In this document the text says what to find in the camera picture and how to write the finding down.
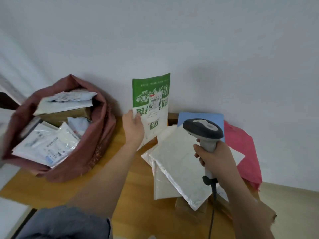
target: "sleeve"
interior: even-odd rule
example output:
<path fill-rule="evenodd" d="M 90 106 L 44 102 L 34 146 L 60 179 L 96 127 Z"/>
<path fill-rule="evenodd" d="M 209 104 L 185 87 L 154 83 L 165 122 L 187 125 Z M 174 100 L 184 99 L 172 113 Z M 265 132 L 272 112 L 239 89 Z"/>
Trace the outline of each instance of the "sleeve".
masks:
<path fill-rule="evenodd" d="M 37 211 L 17 237 L 44 238 L 112 239 L 112 228 L 109 219 L 102 219 L 64 205 Z"/>

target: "wooden table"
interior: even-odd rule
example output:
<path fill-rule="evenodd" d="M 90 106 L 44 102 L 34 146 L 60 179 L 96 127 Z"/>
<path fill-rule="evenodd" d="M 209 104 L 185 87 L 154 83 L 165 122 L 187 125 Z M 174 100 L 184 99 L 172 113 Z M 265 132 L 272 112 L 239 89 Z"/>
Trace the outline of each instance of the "wooden table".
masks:
<path fill-rule="evenodd" d="M 36 209 L 65 204 L 94 174 L 100 171 L 124 144 L 122 120 L 118 118 L 117 121 L 110 147 L 89 173 L 66 183 L 53 184 L 21 169 L 0 191 L 0 196 L 31 205 Z M 141 154 L 153 145 L 145 145 L 135 155 L 112 218 L 114 235 L 129 239 L 146 239 L 150 235 L 155 235 L 157 239 L 207 238 L 212 213 L 210 203 L 205 219 L 201 224 L 194 224 L 176 213 L 176 198 L 153 199 L 152 170 L 141 158 Z M 231 220 L 218 210 L 215 211 L 211 238 L 235 238 Z"/>

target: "green and white package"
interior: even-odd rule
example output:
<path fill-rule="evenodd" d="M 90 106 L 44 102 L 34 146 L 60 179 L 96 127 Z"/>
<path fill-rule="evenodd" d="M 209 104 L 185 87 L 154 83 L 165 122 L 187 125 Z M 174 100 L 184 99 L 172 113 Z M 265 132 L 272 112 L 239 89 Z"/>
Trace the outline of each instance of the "green and white package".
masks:
<path fill-rule="evenodd" d="M 171 73 L 147 79 L 133 79 L 133 114 L 141 114 L 144 139 L 139 148 L 167 127 Z"/>

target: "maroon bag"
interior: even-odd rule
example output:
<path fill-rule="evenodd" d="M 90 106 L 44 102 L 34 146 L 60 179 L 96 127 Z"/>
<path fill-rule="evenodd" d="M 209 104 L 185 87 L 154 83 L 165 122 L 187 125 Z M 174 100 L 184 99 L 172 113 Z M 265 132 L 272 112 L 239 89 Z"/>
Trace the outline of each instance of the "maroon bag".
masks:
<path fill-rule="evenodd" d="M 12 155 L 12 149 L 20 142 L 19 134 L 33 118 L 33 113 L 40 100 L 43 97 L 76 88 L 86 88 L 91 92 L 96 92 L 97 95 L 93 102 L 92 123 L 69 156 L 61 164 L 51 169 L 46 165 Z M 97 164 L 110 144 L 115 125 L 116 119 L 111 112 L 111 105 L 101 91 L 87 81 L 68 75 L 54 85 L 34 92 L 13 113 L 4 137 L 2 159 L 5 163 L 26 168 L 36 173 L 38 177 L 45 177 L 50 182 L 65 182 L 87 173 Z"/>

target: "handheld scanner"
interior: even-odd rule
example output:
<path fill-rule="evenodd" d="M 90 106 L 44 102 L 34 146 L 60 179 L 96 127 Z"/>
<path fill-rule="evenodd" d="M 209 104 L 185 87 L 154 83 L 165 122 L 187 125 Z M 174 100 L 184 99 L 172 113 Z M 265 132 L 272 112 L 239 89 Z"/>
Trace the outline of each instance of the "handheld scanner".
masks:
<path fill-rule="evenodd" d="M 224 137 L 223 130 L 217 124 L 205 119 L 188 119 L 184 121 L 183 128 L 198 138 L 200 146 L 210 153 L 215 151 L 217 142 Z M 205 168 L 204 183 L 211 185 L 213 180 L 213 174 Z"/>

